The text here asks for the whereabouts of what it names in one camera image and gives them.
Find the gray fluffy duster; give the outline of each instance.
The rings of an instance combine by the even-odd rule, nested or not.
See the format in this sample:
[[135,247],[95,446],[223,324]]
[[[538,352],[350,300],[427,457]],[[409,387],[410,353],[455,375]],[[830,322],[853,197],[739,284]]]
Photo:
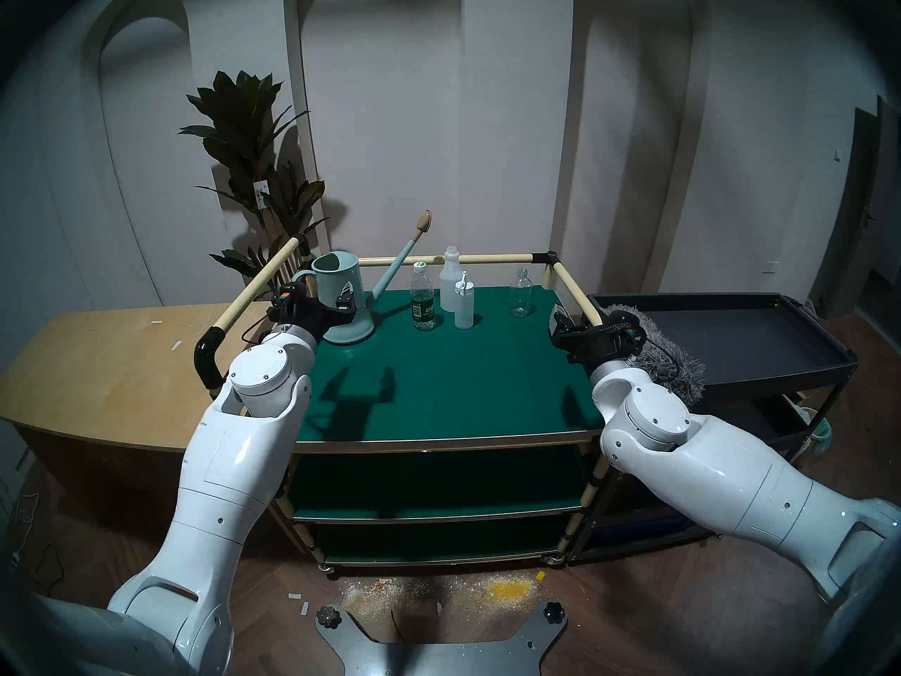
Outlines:
[[[667,339],[655,322],[647,314],[628,305],[611,305],[606,310],[623,310],[637,315],[649,341],[644,344],[642,355],[636,365],[650,375],[651,381],[663,386],[679,397],[685,406],[691,408],[704,394],[701,376],[704,364],[684,349]],[[676,363],[651,342],[656,342],[670,353]]]

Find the black knob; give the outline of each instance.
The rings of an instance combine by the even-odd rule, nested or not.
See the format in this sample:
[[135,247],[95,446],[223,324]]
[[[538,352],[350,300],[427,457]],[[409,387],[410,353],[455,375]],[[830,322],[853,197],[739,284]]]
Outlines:
[[336,608],[332,608],[331,606],[322,606],[316,612],[316,620],[319,621],[319,625],[321,625],[322,627],[326,627],[329,630],[334,630],[341,624],[341,613],[339,613]]
[[548,601],[548,605],[544,607],[544,616],[551,625],[559,625],[563,622],[563,607],[557,601]]

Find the black handle grip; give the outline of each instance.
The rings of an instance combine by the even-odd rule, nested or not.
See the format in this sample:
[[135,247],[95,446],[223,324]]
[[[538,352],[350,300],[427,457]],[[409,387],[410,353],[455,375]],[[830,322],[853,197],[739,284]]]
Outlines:
[[200,376],[204,387],[211,391],[219,389],[225,383],[225,378],[216,365],[216,349],[223,341],[225,333],[222,328],[212,326],[204,332],[194,347],[194,370]]

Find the light blue watering can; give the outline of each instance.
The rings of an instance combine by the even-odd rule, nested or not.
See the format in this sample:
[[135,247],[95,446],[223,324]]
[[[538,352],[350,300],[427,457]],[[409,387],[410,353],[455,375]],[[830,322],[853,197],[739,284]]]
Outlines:
[[417,240],[423,236],[423,232],[429,231],[431,225],[431,213],[425,211],[419,217],[416,224],[416,232],[407,242],[407,246],[401,251],[396,259],[391,262],[391,266],[385,271],[376,283],[376,287],[372,288],[372,292],[367,298],[364,298],[363,281],[359,276],[359,257],[351,254],[349,251],[330,251],[316,259],[312,264],[312,269],[304,269],[296,272],[292,281],[301,280],[304,276],[313,276],[316,279],[316,289],[319,292],[319,302],[329,307],[335,307],[335,300],[343,292],[344,288],[350,283],[353,289],[354,302],[357,305],[357,314],[353,318],[353,322],[349,325],[334,326],[325,333],[325,341],[330,343],[355,343],[362,341],[372,333],[376,328],[376,323],[372,321],[370,309],[381,298],[388,283],[397,273],[397,270],[404,264],[404,259],[412,251],[412,247]]

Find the potted plant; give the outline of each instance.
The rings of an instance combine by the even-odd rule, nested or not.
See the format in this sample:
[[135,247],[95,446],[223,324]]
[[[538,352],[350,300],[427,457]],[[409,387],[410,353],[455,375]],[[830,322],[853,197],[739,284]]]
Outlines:
[[281,86],[282,82],[273,83],[272,74],[259,79],[242,70],[232,81],[224,72],[217,72],[212,89],[198,87],[197,96],[187,95],[187,100],[213,124],[187,125],[179,131],[179,134],[202,138],[207,154],[229,171],[230,193],[206,186],[198,188],[214,191],[247,208],[267,238],[267,246],[261,243],[257,251],[248,247],[247,254],[243,254],[225,249],[221,255],[210,254],[213,259],[243,276],[254,277],[288,237],[299,235],[295,261],[269,281],[273,295],[282,283],[290,280],[294,270],[308,267],[313,257],[307,233],[325,220],[309,222],[313,205],[325,192],[325,182],[300,179],[291,161],[275,164],[272,150],[275,139],[291,123],[309,113],[303,111],[279,125],[291,108],[288,106],[270,122],[272,104]]

